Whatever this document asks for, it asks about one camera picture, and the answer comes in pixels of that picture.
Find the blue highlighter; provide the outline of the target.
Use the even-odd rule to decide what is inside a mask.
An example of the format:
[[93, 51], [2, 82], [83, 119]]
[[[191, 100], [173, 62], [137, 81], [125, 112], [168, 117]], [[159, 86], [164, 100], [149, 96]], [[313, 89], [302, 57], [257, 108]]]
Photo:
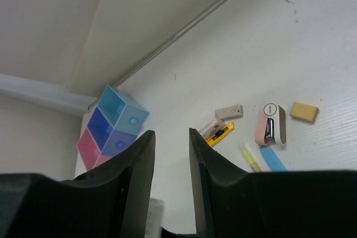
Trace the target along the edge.
[[287, 170], [270, 146], [262, 147], [260, 153], [272, 172], [285, 172]]

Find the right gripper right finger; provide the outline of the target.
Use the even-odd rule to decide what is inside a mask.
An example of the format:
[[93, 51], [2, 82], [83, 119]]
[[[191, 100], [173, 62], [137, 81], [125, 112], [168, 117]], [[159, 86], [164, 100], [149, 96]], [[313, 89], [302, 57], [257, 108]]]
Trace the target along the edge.
[[356, 172], [249, 173], [189, 130], [198, 237], [355, 237]]

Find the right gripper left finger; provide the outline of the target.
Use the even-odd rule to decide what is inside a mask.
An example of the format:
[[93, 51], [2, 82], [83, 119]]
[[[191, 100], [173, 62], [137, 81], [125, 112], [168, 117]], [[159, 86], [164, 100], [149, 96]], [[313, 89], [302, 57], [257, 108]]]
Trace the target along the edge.
[[72, 180], [1, 175], [2, 237], [144, 237], [155, 164], [154, 131]]

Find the pale yellow highlighter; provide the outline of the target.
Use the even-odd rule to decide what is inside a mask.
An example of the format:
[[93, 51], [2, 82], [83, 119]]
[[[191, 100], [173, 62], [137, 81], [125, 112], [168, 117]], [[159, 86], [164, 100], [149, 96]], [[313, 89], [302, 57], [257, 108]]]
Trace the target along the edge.
[[257, 161], [255, 158], [251, 155], [250, 151], [248, 150], [247, 146], [245, 144], [240, 145], [240, 150], [242, 153], [243, 158], [247, 162], [248, 166], [252, 169], [253, 172], [261, 172], [262, 169], [258, 165]]

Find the white eraser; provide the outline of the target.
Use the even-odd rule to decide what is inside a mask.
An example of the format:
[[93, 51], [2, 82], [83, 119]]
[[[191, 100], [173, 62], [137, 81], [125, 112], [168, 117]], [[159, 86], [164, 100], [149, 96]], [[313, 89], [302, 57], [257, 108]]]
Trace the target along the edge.
[[241, 104], [237, 104], [215, 110], [215, 116], [223, 121], [242, 118], [243, 106]]

